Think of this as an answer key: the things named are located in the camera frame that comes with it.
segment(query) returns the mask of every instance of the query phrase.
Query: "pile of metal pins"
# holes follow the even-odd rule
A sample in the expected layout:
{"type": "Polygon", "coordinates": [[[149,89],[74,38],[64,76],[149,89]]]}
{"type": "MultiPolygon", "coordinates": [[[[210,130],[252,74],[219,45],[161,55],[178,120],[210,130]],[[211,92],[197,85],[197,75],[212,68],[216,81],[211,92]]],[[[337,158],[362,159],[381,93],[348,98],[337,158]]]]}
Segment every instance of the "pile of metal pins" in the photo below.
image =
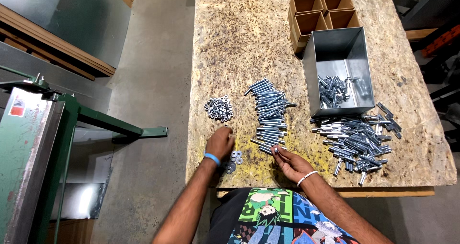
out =
{"type": "MultiPolygon", "coordinates": [[[[377,106],[387,115],[391,113],[382,104],[378,103],[377,106]]],[[[350,173],[353,171],[361,173],[360,185],[364,183],[368,172],[381,169],[382,165],[388,162],[388,159],[379,159],[381,155],[392,151],[388,145],[382,145],[382,141],[391,140],[391,136],[382,135],[382,126],[385,126],[388,131],[393,131],[395,125],[401,129],[396,122],[385,120],[380,114],[315,118],[310,119],[310,123],[320,126],[312,129],[314,133],[330,139],[323,140],[323,144],[330,146],[329,151],[339,160],[334,176],[337,176],[344,161],[345,170],[350,173]]]]}
{"type": "Polygon", "coordinates": [[[342,81],[338,76],[326,76],[325,79],[318,76],[321,108],[339,108],[339,104],[350,98],[351,81],[350,77],[342,81]]]}
{"type": "Polygon", "coordinates": [[[233,109],[227,95],[221,98],[210,98],[204,104],[204,110],[209,118],[220,120],[222,123],[229,121],[233,117],[233,109]]]}
{"type": "Polygon", "coordinates": [[[288,125],[284,123],[284,112],[286,107],[297,106],[286,100],[284,91],[279,91],[273,87],[267,78],[252,84],[244,93],[255,96],[257,115],[259,116],[259,127],[256,132],[256,139],[251,142],[259,145],[259,150],[271,155],[270,147],[278,144],[285,144],[280,138],[287,135],[288,125]]]}

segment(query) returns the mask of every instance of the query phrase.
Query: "orange object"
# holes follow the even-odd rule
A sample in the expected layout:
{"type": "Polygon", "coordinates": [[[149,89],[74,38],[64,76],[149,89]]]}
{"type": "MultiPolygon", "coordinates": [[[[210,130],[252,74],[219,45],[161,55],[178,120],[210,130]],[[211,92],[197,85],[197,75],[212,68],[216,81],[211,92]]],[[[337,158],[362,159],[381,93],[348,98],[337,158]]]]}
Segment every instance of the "orange object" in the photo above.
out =
{"type": "Polygon", "coordinates": [[[460,25],[457,25],[449,31],[442,34],[439,38],[435,39],[427,47],[423,48],[422,55],[424,58],[429,58],[435,54],[442,47],[450,45],[457,36],[460,35],[460,25]]]}

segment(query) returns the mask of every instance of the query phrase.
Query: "blue wristband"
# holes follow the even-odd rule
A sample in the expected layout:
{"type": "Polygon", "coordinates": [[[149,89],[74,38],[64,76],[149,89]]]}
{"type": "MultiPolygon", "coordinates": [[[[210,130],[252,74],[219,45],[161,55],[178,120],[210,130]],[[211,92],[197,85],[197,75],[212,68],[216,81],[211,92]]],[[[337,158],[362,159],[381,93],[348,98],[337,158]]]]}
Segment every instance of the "blue wristband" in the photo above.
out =
{"type": "Polygon", "coordinates": [[[220,167],[220,160],[216,158],[214,155],[212,155],[211,153],[204,153],[204,156],[211,158],[217,164],[217,166],[220,167]]]}

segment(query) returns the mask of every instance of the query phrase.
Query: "graphic t-shirt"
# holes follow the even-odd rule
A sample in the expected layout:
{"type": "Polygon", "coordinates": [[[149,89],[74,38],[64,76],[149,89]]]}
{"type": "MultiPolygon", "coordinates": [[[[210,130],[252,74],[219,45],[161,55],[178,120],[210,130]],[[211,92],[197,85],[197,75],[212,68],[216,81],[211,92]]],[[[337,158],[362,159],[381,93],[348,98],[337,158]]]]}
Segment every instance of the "graphic t-shirt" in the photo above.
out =
{"type": "Polygon", "coordinates": [[[211,218],[209,244],[358,244],[291,190],[240,188],[221,202],[211,218]]]}

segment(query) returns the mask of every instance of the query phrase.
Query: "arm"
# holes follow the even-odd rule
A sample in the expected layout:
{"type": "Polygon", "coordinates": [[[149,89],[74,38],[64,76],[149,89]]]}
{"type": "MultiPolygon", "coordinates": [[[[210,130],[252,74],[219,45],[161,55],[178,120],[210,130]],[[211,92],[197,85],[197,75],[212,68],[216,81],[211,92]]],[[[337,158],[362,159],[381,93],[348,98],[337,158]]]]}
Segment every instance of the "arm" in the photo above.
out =
{"type": "MultiPolygon", "coordinates": [[[[271,148],[271,153],[276,163],[288,179],[296,183],[308,173],[314,171],[313,167],[294,153],[290,153],[279,146],[278,153],[271,148]]],[[[307,177],[300,187],[308,199],[318,207],[323,214],[347,231],[361,244],[391,244],[382,233],[353,210],[337,192],[324,181],[318,174],[307,177]]]]}
{"type": "MultiPolygon", "coordinates": [[[[233,148],[235,140],[229,138],[230,128],[218,129],[208,140],[206,152],[222,160],[233,148]]],[[[169,211],[152,244],[191,243],[203,209],[207,187],[217,164],[210,158],[204,158],[193,174],[185,190],[169,211]]]]}

